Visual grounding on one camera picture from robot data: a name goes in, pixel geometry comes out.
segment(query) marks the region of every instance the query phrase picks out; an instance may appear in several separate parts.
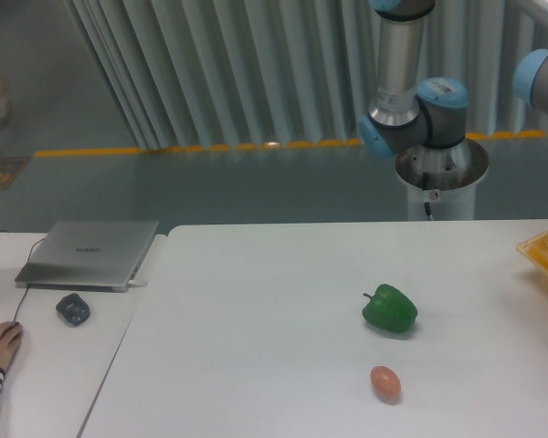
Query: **yellow stripe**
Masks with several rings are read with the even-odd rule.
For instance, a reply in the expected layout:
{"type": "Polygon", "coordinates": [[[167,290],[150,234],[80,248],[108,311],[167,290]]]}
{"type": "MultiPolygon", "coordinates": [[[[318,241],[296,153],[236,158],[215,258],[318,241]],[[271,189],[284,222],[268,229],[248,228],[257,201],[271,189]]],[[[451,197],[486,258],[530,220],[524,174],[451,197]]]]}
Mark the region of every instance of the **yellow stripe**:
{"type": "MultiPolygon", "coordinates": [[[[542,130],[523,130],[514,134],[509,131],[494,132],[490,136],[482,134],[480,132],[470,132],[467,134],[467,138],[474,141],[480,140],[496,140],[496,139],[533,139],[546,137],[546,134],[542,130]]],[[[259,144],[258,146],[253,143],[241,143],[235,148],[236,151],[255,151],[260,149],[305,149],[305,148],[337,148],[345,146],[359,146],[359,139],[349,139],[347,141],[340,140],[323,140],[318,143],[311,143],[310,141],[291,141],[286,146],[282,146],[275,141],[259,144]]],[[[192,146],[171,146],[168,148],[160,149],[158,151],[143,151],[140,148],[102,148],[102,149],[68,149],[57,151],[37,151],[35,157],[77,157],[85,155],[128,155],[136,153],[179,153],[179,152],[203,152],[203,151],[231,151],[232,149],[226,144],[214,144],[209,149],[204,148],[200,144],[192,146]]]]}
{"type": "Polygon", "coordinates": [[[63,149],[59,151],[36,151],[35,157],[74,157],[78,155],[126,155],[142,153],[140,148],[63,149]]]}

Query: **blue joint cap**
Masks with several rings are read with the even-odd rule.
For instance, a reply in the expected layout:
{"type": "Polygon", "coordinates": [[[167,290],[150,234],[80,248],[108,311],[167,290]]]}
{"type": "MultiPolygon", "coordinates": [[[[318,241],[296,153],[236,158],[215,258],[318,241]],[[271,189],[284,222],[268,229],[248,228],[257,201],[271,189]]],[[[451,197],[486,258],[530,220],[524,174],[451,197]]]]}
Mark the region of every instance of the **blue joint cap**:
{"type": "Polygon", "coordinates": [[[402,3],[402,0],[367,0],[369,3],[369,6],[371,6],[376,11],[391,11],[392,9],[395,9],[400,3],[402,3]]]}
{"type": "Polygon", "coordinates": [[[359,132],[362,134],[365,146],[373,155],[378,158],[390,158],[394,155],[390,147],[374,126],[371,120],[365,115],[359,119],[359,132]]]}
{"type": "Polygon", "coordinates": [[[459,110],[469,104],[467,89],[452,78],[429,78],[420,82],[416,94],[422,100],[443,108],[459,110]]]}
{"type": "Polygon", "coordinates": [[[513,73],[513,90],[520,99],[532,105],[532,87],[542,63],[548,58],[548,50],[540,48],[522,59],[513,73]]]}

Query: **silver laptop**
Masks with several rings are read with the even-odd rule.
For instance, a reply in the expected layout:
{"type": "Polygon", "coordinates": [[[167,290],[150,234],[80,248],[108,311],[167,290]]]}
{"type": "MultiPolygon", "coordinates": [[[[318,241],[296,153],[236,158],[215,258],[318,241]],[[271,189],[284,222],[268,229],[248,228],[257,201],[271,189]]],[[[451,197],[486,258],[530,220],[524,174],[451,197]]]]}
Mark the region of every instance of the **silver laptop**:
{"type": "Polygon", "coordinates": [[[125,292],[158,222],[57,222],[16,277],[19,287],[125,292]]]}

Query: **white curtain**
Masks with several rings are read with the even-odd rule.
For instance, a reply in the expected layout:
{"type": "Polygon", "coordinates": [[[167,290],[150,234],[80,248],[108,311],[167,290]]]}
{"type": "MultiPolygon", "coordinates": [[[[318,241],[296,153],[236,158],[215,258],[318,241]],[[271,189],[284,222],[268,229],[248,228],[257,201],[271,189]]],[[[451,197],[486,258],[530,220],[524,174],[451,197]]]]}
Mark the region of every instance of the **white curtain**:
{"type": "MultiPolygon", "coordinates": [[[[144,149],[357,137],[375,93],[379,16],[366,0],[70,0],[144,149]]],[[[511,88],[548,31],[512,0],[437,0],[418,80],[469,91],[467,132],[538,129],[511,88]]]]}

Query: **green bell pepper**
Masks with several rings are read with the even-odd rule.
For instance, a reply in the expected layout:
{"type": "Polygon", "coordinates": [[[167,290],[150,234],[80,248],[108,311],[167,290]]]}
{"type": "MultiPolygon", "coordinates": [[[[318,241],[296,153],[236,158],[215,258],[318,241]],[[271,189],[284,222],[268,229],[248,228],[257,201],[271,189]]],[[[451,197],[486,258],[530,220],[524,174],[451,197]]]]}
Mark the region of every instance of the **green bell pepper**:
{"type": "Polygon", "coordinates": [[[404,333],[409,331],[416,320],[418,310],[410,299],[395,287],[380,285],[370,302],[364,307],[364,318],[371,325],[392,331],[404,333]]]}

